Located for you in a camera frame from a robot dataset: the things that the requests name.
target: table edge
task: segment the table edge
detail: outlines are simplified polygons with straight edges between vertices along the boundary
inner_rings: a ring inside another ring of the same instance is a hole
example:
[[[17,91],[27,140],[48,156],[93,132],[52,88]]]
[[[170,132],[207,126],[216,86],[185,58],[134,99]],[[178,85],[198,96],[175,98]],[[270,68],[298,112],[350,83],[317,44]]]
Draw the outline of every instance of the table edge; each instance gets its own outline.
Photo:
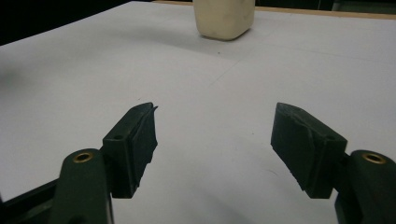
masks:
[[[153,2],[160,3],[160,4],[192,6],[192,2],[176,2],[176,1],[153,1]],[[281,7],[256,7],[256,10],[257,11],[270,11],[270,12],[283,12],[283,13],[292,13],[292,14],[316,15],[316,16],[396,20],[396,15],[390,15],[390,14],[373,14],[373,13],[342,12],[342,11],[321,11],[321,10],[281,8]]]

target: white jar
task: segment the white jar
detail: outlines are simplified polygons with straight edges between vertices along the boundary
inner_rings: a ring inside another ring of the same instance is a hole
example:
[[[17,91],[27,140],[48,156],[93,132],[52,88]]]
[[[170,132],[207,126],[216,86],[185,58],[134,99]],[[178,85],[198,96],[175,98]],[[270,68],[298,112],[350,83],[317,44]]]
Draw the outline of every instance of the white jar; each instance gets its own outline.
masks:
[[[253,24],[255,0],[193,0],[201,35],[232,40]]]

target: wooden surface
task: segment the wooden surface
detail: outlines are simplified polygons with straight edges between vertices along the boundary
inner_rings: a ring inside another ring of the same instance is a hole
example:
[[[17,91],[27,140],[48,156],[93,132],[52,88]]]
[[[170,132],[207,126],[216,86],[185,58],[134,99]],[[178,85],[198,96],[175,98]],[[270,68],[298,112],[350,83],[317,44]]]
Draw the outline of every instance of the wooden surface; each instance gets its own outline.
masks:
[[[176,2],[176,1],[154,1],[154,2],[163,3],[163,4],[182,5],[182,6],[192,6],[191,2]],[[272,12],[285,12],[285,13],[293,13],[293,14],[318,15],[318,16],[396,20],[396,15],[389,15],[389,14],[372,14],[372,13],[357,13],[357,12],[342,12],[342,11],[320,11],[320,10],[305,10],[305,9],[280,8],[280,7],[256,7],[256,10],[258,10],[258,11],[272,11]]]

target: white table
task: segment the white table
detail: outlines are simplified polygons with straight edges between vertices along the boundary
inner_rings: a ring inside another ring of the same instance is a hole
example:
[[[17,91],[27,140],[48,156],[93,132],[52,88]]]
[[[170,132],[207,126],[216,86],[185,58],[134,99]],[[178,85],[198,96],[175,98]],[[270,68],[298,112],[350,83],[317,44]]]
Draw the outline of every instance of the white table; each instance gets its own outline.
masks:
[[[0,192],[57,178],[64,157],[153,102],[159,145],[116,223],[336,223],[270,146],[276,102],[396,159],[396,21],[256,12],[233,42],[192,7],[132,2],[0,47]]]

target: brass screw hole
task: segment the brass screw hole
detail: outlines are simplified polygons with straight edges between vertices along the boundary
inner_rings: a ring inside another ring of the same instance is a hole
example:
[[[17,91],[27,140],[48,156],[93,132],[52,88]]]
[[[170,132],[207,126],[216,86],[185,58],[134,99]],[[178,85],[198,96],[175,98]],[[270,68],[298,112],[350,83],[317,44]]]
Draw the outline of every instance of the brass screw hole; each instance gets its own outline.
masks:
[[[362,156],[365,160],[370,161],[372,163],[376,163],[376,164],[387,163],[387,161],[382,156],[374,153],[364,153]]]
[[[93,158],[93,154],[91,152],[82,152],[78,154],[74,159],[73,162],[75,163],[82,163],[89,161],[90,159]]]

